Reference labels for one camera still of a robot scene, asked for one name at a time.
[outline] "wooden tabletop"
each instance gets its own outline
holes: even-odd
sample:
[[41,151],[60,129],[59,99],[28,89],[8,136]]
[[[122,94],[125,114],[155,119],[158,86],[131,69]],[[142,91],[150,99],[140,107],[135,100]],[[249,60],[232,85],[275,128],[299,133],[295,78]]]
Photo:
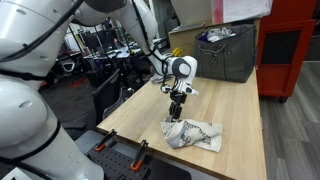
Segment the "wooden tabletop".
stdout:
[[149,142],[155,153],[223,179],[266,179],[257,80],[255,71],[245,84],[195,78],[199,96],[188,95],[181,118],[223,125],[219,153],[190,146],[172,149],[164,140],[160,121],[171,100],[150,82],[98,125],[115,129],[132,143]]

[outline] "white cloth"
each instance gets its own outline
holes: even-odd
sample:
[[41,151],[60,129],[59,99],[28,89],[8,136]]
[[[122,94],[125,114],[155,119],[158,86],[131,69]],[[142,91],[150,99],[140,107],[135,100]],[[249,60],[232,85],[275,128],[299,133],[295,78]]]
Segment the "white cloth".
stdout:
[[[167,76],[166,81],[168,81],[168,80],[170,80],[170,79],[171,79],[171,77]],[[162,83],[162,82],[163,82],[163,76],[155,73],[155,74],[150,78],[150,81],[151,81],[152,84]]]
[[207,39],[210,42],[216,42],[221,39],[228,38],[230,36],[235,36],[235,35],[236,34],[232,33],[231,29],[227,29],[225,27],[221,28],[221,29],[215,28],[215,29],[211,29],[208,32]]
[[179,122],[161,122],[164,139],[172,148],[195,145],[219,152],[221,149],[222,126],[197,122],[191,119]]

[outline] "gray storage bin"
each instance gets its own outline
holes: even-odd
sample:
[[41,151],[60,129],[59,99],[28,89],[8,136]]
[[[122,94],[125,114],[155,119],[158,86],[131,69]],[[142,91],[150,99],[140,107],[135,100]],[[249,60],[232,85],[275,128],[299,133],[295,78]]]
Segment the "gray storage bin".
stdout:
[[196,76],[245,83],[256,63],[255,26],[240,25],[231,29],[235,36],[213,43],[195,37]]

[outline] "red tool chest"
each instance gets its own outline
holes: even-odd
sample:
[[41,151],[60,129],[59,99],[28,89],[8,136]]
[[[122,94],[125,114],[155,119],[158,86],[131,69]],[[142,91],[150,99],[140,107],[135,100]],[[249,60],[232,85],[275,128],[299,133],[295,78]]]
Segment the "red tool chest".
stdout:
[[261,19],[259,95],[280,97],[282,103],[292,95],[315,26],[315,4],[316,0],[274,0],[271,14]]

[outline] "black clamp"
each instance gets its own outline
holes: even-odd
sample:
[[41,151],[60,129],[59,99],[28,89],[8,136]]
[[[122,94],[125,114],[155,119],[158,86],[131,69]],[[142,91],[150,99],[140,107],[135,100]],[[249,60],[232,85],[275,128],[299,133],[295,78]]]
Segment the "black clamp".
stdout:
[[104,138],[96,146],[96,151],[101,152],[106,147],[105,143],[111,138],[113,141],[108,145],[108,147],[112,147],[113,145],[115,145],[117,143],[116,134],[117,132],[114,129],[112,129],[111,132],[104,136]]
[[132,162],[130,168],[134,171],[137,172],[139,171],[141,165],[143,164],[143,160],[146,156],[146,149],[148,147],[148,144],[146,140],[143,140],[140,144],[140,147],[138,149],[138,152],[136,154],[136,157],[134,158],[134,161]]

